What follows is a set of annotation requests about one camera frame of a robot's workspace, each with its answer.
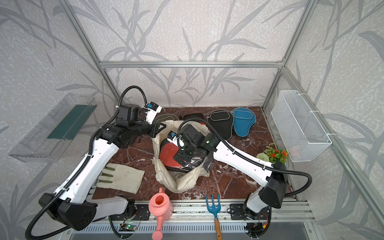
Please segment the clear case red paddles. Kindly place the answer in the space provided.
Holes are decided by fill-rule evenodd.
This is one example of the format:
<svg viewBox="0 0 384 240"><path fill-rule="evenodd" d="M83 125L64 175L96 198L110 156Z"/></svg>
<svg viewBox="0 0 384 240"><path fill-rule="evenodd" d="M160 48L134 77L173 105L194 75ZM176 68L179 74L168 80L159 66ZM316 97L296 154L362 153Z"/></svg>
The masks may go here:
<svg viewBox="0 0 384 240"><path fill-rule="evenodd" d="M167 139L163 140L160 145L159 159L170 172L189 173L193 169L199 167L207 158L207 156L200 153L194 155L189 162L186 161L185 164L182 165L174 160L174 156L178 150L179 148L173 143L170 143Z"/></svg>

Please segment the red black ping pong set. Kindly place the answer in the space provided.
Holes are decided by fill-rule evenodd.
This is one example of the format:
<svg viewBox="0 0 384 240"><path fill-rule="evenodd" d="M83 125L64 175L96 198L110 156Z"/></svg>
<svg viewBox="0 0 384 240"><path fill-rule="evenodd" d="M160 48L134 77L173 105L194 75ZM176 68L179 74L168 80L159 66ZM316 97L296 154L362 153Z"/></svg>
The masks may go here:
<svg viewBox="0 0 384 240"><path fill-rule="evenodd" d="M202 125L205 125L203 120L205 120L204 115L202 113L192 113L192 114L186 114L183 116L183 121L189 120L189 119L198 119L195 120L195 122L198 122Z"/></svg>

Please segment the olive green paddle case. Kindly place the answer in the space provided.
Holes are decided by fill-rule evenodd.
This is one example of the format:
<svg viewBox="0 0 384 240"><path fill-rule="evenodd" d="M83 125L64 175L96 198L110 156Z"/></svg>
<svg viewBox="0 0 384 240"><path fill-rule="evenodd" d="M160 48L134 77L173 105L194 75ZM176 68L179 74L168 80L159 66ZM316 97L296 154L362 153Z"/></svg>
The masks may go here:
<svg viewBox="0 0 384 240"><path fill-rule="evenodd" d="M175 121L176 122L179 121L179 117L174 114L162 114L162 115L156 116L154 119L155 123L165 123L165 124L173 123Z"/></svg>

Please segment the beige canvas tote bag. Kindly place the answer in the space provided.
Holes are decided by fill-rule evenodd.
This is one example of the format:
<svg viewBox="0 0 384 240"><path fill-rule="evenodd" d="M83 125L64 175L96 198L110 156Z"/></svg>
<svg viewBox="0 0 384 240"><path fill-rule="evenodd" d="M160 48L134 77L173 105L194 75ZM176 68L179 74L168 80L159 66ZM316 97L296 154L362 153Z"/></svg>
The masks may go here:
<svg viewBox="0 0 384 240"><path fill-rule="evenodd" d="M199 177L209 177L213 160L207 158L204 162L188 173L170 172L160 160L161 142L167 138L170 131L176 132L183 121L165 121L166 128L152 139L154 148L153 164L156 180L173 193L182 193L195 187Z"/></svg>

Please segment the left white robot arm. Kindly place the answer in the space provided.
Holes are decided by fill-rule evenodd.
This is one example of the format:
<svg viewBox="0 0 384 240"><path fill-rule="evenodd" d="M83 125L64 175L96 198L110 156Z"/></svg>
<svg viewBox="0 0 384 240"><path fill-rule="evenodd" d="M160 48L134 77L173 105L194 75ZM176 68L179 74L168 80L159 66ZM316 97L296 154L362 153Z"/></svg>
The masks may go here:
<svg viewBox="0 0 384 240"><path fill-rule="evenodd" d="M129 200L125 197L87 201L91 187L102 169L121 148L134 143L137 137L148 135L155 138L165 124L154 119L161 107L148 103L144 91L138 86L129 86L120 96L117 110L111 119L94 132L90 138L89 150L71 175L52 194L43 194L39 200L42 209L29 223L25 238L44 240L66 230L81 231L94 221L112 215L125 214ZM34 236L33 228L47 213L63 228L42 236Z"/></svg>

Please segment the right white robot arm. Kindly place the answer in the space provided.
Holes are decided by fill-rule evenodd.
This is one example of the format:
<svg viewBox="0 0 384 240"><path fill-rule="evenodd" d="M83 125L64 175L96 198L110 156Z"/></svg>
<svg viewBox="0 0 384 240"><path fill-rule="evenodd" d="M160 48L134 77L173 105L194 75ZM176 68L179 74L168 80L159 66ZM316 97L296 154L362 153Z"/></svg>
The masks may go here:
<svg viewBox="0 0 384 240"><path fill-rule="evenodd" d="M286 197L304 192L312 184L310 174L300 171L289 171L283 163L270 163L247 154L229 144L220 133L208 122L210 132L206 135L191 125L192 119L183 121L176 132L169 131L167 140L178 147L174 160L180 163L190 161L198 153L213 155L214 160L225 163L256 181L260 188L249 194L243 204L247 218L255 219L264 209L279 209ZM301 188L291 193L286 192L287 176L295 175L307 178Z"/></svg>

